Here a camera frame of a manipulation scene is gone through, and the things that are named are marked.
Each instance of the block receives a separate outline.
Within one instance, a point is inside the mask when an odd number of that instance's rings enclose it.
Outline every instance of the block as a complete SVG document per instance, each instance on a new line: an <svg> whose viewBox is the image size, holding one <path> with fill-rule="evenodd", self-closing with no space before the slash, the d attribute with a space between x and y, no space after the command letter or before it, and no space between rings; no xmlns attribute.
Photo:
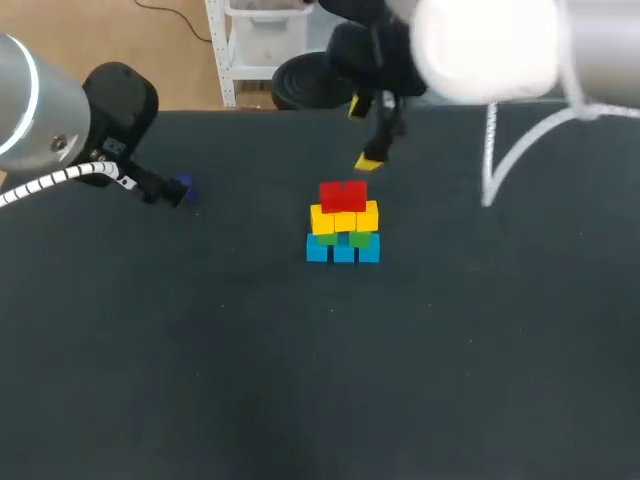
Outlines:
<svg viewBox="0 0 640 480"><path fill-rule="evenodd" d="M350 232L349 246L353 248L369 248L371 232Z"/></svg>
<svg viewBox="0 0 640 480"><path fill-rule="evenodd" d="M311 231L314 235L331 235L335 232L332 213L322 213L320 205L311 205Z"/></svg>
<svg viewBox="0 0 640 480"><path fill-rule="evenodd" d="M355 212L342 212L334 214L336 233L355 232L357 215Z"/></svg>
<svg viewBox="0 0 640 480"><path fill-rule="evenodd" d="M345 183L345 211L364 212L367 209L367 182L352 180Z"/></svg>
<svg viewBox="0 0 640 480"><path fill-rule="evenodd" d="M327 263L329 261L329 247L318 245L313 234L307 235L307 262Z"/></svg>
<svg viewBox="0 0 640 480"><path fill-rule="evenodd" d="M375 169L380 168L382 165L383 165L382 162L379 162L376 160L370 160L363 153L360 155L360 158L358 158L358 161L356 162L356 165L354 168L361 172L372 172Z"/></svg>
<svg viewBox="0 0 640 480"><path fill-rule="evenodd" d="M358 249L358 262L360 263L380 263L380 235L371 235L369 248Z"/></svg>
<svg viewBox="0 0 640 480"><path fill-rule="evenodd" d="M333 263L355 263L356 249L349 246L348 235L340 235L338 245L333 247Z"/></svg>
<svg viewBox="0 0 640 480"><path fill-rule="evenodd" d="M338 213L345 211L345 190L340 182L320 184L320 205L322 213Z"/></svg>
<svg viewBox="0 0 640 480"><path fill-rule="evenodd" d="M375 200L369 200L367 202L367 210L365 212L359 212L357 215L357 228L358 232L377 232L378 231L378 202Z"/></svg>
<svg viewBox="0 0 640 480"><path fill-rule="evenodd" d="M331 235L318 235L316 237L318 245L322 246L334 246L338 244L338 234L332 233Z"/></svg>

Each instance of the black cable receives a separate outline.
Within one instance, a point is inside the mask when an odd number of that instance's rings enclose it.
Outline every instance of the black cable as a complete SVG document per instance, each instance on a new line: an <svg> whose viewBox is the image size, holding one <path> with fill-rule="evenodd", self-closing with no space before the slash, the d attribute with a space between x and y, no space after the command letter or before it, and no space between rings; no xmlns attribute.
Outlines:
<svg viewBox="0 0 640 480"><path fill-rule="evenodd" d="M206 43L212 43L212 41L208 38L204 38L201 37L200 35L197 34L197 32L195 31L195 29L193 28L193 25L191 25L191 22L189 21L189 19L187 17L185 17L182 13L180 13L178 10L174 10L173 8L165 8L165 7L154 7L151 5L143 5L142 3L140 3L138 0L133 0L135 2L136 5L138 5L139 7L142 8L148 8L149 10L162 10L164 12L171 12L171 13L175 13L176 15L180 15L182 17L182 19L187 22L187 25L189 25L189 28L191 29L191 32L193 33L193 35L200 40L201 42L206 42Z"/></svg>

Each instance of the white cable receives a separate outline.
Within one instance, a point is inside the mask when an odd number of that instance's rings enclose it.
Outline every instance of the white cable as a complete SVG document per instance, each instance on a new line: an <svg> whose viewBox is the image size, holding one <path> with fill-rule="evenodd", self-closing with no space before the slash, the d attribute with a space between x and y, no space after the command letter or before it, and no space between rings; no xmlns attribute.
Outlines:
<svg viewBox="0 0 640 480"><path fill-rule="evenodd" d="M485 192L493 176L493 155L498 129L498 104L490 103L487 107L487 126L484 138L484 160L482 162L482 191Z"/></svg>
<svg viewBox="0 0 640 480"><path fill-rule="evenodd" d="M129 177L124 177L126 182L118 180L120 177L120 170L118 166L113 162L92 162L83 163L82 165L76 165L73 167L65 168L59 172L54 172L49 175L40 177L37 180L33 180L25 185L21 185L18 188L9 190L8 192L0 195L0 208L14 203L17 200L26 198L29 195L37 193L41 190L45 190L54 185L59 185L67 180L77 178L83 175L102 174L114 180L116 183L124 186L127 190L132 190L136 186L136 182Z"/></svg>
<svg viewBox="0 0 640 480"><path fill-rule="evenodd" d="M640 119L640 110L625 107L615 107L612 105L594 104L589 107L593 109L597 115L607 115L616 117L626 117ZM490 207L498 195L502 183L509 175L511 169L520 160L522 155L538 140L549 133L554 128L577 118L576 112L571 108L566 108L545 118L540 123L529 130L516 144L509 150L509 153L502 159L495 173L490 173L485 178L485 172L491 172L493 168L493 139L489 141L490 125L487 122L487 139L485 140L485 155L483 161L483 189L482 189L482 205Z"/></svg>
<svg viewBox="0 0 640 480"><path fill-rule="evenodd" d="M598 109L587 103L584 90L578 78L578 69L573 51L573 30L566 0L558 0L558 58L560 59L560 78L569 106L580 120L596 120Z"/></svg>

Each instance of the black tire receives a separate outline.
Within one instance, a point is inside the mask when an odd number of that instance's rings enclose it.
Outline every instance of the black tire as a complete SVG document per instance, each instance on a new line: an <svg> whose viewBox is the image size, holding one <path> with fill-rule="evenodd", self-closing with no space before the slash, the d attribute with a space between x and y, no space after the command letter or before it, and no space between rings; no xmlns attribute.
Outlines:
<svg viewBox="0 0 640 480"><path fill-rule="evenodd" d="M292 58L276 70L271 83L278 110L338 108L351 102L356 90L329 67L324 52Z"/></svg>

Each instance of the red block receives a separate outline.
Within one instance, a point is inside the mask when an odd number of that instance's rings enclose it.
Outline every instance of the red block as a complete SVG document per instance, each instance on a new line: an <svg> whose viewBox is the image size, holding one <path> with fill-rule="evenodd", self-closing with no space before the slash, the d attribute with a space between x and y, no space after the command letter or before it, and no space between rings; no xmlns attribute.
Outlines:
<svg viewBox="0 0 640 480"><path fill-rule="evenodd" d="M367 182L362 180L347 182L345 194L345 211L365 212L367 210Z"/></svg>
<svg viewBox="0 0 640 480"><path fill-rule="evenodd" d="M345 211L346 194L340 182L320 184L320 204L322 213L340 213Z"/></svg>

